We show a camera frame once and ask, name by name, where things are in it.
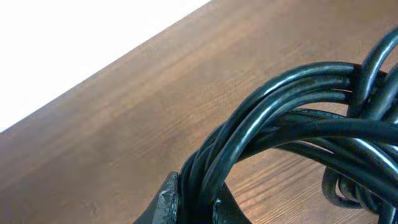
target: white background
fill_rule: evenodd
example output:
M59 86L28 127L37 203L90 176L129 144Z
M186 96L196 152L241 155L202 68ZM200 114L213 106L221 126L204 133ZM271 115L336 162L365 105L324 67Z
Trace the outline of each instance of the white background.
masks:
M210 0L0 0L0 132Z

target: power cord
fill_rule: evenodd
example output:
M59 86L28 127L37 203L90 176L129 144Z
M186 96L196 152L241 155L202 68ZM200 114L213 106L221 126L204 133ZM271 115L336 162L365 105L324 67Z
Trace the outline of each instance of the power cord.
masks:
M260 86L183 165L177 223L215 223L232 166L270 148L325 165L322 191L333 205L365 208L380 224L398 223L398 64L380 71L397 44L395 28L362 65L312 63ZM318 102L348 105L347 117L297 108Z

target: wood grain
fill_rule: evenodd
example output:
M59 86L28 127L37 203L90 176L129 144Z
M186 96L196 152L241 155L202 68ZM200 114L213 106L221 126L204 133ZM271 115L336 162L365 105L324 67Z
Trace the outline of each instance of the wood grain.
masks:
M259 85L305 63L361 63L397 8L213 0L0 134L0 223L131 223ZM375 223L323 198L323 169L270 150L237 164L227 183L254 223Z

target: tabletop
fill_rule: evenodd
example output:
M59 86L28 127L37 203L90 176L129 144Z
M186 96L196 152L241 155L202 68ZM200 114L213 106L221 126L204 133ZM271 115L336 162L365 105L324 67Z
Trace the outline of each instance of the tabletop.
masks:
M131 223L253 90L306 63L361 63L397 25L397 8L395 0L209 2L0 133L0 223ZM323 170L269 150L236 164L226 183L253 223L376 223L328 203Z

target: coiled cable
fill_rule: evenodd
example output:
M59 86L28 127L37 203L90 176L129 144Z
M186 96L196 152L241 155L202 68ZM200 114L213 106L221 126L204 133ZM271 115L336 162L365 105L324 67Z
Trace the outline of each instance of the coiled cable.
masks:
M333 205L365 208L380 224L398 223L398 64L380 71L397 44L395 28L362 65L312 63L260 86L184 163L178 222L211 220L232 166L276 148L325 165L322 191ZM297 108L318 102L346 104L348 115Z

